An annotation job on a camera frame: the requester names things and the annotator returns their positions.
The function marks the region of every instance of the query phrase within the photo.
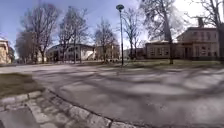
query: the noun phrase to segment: curb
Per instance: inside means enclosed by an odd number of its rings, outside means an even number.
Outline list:
[[[11,108],[17,108],[28,100],[40,97],[41,94],[41,91],[35,91],[27,94],[20,94],[2,98],[0,99],[0,112]]]
[[[85,124],[91,128],[143,128],[140,126],[114,121],[113,119],[100,116],[84,108],[72,105],[50,90],[44,91],[43,97],[55,106],[58,106],[61,111],[68,114],[74,120],[85,122]]]

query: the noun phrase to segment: street lamp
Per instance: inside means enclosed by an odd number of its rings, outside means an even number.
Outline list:
[[[124,44],[123,44],[123,29],[122,29],[122,19],[121,19],[121,11],[124,9],[122,4],[116,6],[116,9],[120,12],[120,22],[121,22],[121,59],[122,59],[122,66],[124,66]]]

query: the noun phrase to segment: paving stone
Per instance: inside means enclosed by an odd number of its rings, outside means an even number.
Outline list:
[[[16,104],[12,104],[12,105],[7,105],[5,107],[6,110],[17,110],[20,108],[24,108],[25,106],[22,103],[16,103]]]
[[[45,98],[48,99],[48,100],[52,100],[52,99],[55,98],[56,96],[55,96],[53,93],[49,92],[49,91],[45,91],[45,92],[43,93],[43,97],[45,97]]]
[[[37,106],[37,103],[36,103],[36,101],[35,100],[29,100],[29,101],[27,101],[26,102],[26,105],[27,106]]]
[[[63,102],[62,99],[58,98],[58,97],[55,97],[53,100],[52,100],[52,103],[56,106],[59,106],[61,105],[61,103]]]
[[[58,128],[55,124],[52,123],[46,123],[43,125],[40,125],[41,128]]]
[[[49,107],[49,106],[51,106],[52,104],[49,102],[49,101],[47,101],[47,100],[45,100],[44,102],[42,102],[41,104],[40,104],[40,106],[42,107],[42,108],[47,108],[47,107]]]
[[[77,120],[85,120],[89,116],[89,114],[90,113],[88,111],[76,106],[73,106],[69,110],[69,115]]]
[[[65,102],[65,101],[63,101],[63,102],[61,103],[61,105],[59,105],[59,108],[60,108],[61,110],[63,110],[64,112],[68,112],[69,109],[72,108],[72,107],[73,107],[73,105],[71,105],[70,103]]]
[[[38,103],[40,103],[40,102],[45,101],[45,99],[44,99],[43,97],[39,97],[39,98],[36,99],[36,101],[37,101]]]
[[[69,119],[63,113],[58,113],[55,116],[55,121],[60,124],[66,124],[69,121]]]
[[[5,107],[0,107],[0,112],[5,111]]]
[[[35,113],[33,114],[37,123],[46,123],[50,121],[50,118],[44,113]]]
[[[44,109],[44,112],[51,113],[51,114],[57,113],[58,111],[59,110],[54,106],[50,106]]]
[[[41,113],[41,108],[39,106],[29,106],[33,114]]]
[[[121,122],[113,122],[111,128],[137,128],[137,127]]]
[[[16,98],[17,103],[24,102],[24,101],[28,100],[28,95],[27,94],[18,95],[15,98]]]
[[[110,122],[110,120],[95,114],[91,114],[90,117],[87,118],[87,126],[90,128],[108,128]]]
[[[41,95],[41,92],[40,91],[31,92],[28,95],[29,95],[29,98],[37,98]]]
[[[8,97],[8,98],[3,98],[1,100],[2,105],[9,105],[9,104],[15,104],[16,103],[16,99],[15,97]]]

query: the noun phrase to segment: white building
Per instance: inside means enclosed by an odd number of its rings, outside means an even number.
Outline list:
[[[69,44],[65,51],[65,61],[74,60],[74,50],[76,50],[76,60],[93,60],[95,57],[95,51],[93,46],[85,44]],[[55,45],[46,52],[47,61],[56,62],[63,60],[63,46]]]

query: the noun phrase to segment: yellow building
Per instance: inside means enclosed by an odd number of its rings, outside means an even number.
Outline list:
[[[11,63],[8,43],[9,42],[6,39],[0,37],[0,64]]]
[[[180,59],[217,59],[219,57],[216,28],[189,27],[173,43],[174,57]],[[166,41],[146,44],[147,58],[169,58],[170,45]]]

